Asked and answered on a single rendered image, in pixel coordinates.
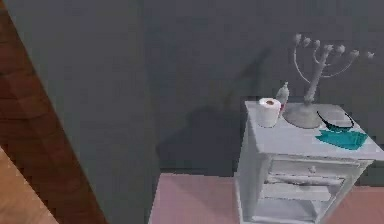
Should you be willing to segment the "grey branched candle holder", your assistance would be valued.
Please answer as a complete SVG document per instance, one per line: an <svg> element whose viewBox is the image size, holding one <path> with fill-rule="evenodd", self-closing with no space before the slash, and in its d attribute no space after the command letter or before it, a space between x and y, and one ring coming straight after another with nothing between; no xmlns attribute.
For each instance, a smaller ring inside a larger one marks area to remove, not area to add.
<svg viewBox="0 0 384 224"><path fill-rule="evenodd" d="M313 40L296 33L293 36L294 48L292 62L300 77L309 84L302 103L288 104L282 116L290 124L302 129L318 128L322 121L317 114L318 106L314 104L315 93L321 79L332 78L346 72L359 57L372 59L374 52L361 53L357 49L346 50L344 45L322 44L320 40ZM298 64L298 49L312 48L313 75L308 79Z"/></svg>

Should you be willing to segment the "white bedside table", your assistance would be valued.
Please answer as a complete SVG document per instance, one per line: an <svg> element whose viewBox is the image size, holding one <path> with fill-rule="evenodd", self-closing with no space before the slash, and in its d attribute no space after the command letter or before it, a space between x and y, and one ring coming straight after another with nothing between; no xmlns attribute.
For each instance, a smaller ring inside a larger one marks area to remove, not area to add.
<svg viewBox="0 0 384 224"><path fill-rule="evenodd" d="M384 150L368 138L357 150L317 139L280 118L272 128L257 124L258 103L245 103L247 120L235 177L240 224L325 224L353 185ZM318 110L340 106L319 104Z"/></svg>

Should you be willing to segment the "teal folded cloth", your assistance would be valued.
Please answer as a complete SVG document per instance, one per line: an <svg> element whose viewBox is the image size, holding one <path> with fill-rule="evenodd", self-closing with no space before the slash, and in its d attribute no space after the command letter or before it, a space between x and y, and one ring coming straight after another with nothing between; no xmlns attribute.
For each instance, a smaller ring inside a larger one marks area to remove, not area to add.
<svg viewBox="0 0 384 224"><path fill-rule="evenodd" d="M367 138L367 134L357 131L332 132L321 130L317 136L317 139L321 142L347 150L357 150L364 144Z"/></svg>

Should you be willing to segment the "grey plate with black rim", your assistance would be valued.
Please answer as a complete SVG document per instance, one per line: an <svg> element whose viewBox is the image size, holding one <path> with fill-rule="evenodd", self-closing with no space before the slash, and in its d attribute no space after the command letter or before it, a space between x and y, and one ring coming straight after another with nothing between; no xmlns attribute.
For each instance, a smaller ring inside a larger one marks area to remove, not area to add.
<svg viewBox="0 0 384 224"><path fill-rule="evenodd" d="M355 125L353 119L341 110L318 110L317 115L325 124L325 127L333 132L348 132Z"/></svg>

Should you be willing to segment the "white toilet paper roll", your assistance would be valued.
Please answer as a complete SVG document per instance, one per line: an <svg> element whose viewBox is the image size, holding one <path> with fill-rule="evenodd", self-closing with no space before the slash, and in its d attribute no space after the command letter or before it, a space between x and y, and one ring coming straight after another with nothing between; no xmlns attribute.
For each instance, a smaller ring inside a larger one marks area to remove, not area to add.
<svg viewBox="0 0 384 224"><path fill-rule="evenodd" d="M258 102L258 124L265 128L276 125L281 103L274 98L262 98Z"/></svg>

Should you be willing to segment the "pale spray bottle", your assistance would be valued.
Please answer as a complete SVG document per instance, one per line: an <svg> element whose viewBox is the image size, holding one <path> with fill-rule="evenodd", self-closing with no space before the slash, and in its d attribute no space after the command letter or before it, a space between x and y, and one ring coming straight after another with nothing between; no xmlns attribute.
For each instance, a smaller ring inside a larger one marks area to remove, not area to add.
<svg viewBox="0 0 384 224"><path fill-rule="evenodd" d="M288 83L285 82L284 85L278 90L276 94L276 99L280 102L281 107L280 109L283 109L285 104L288 101L289 98L289 89L288 89Z"/></svg>

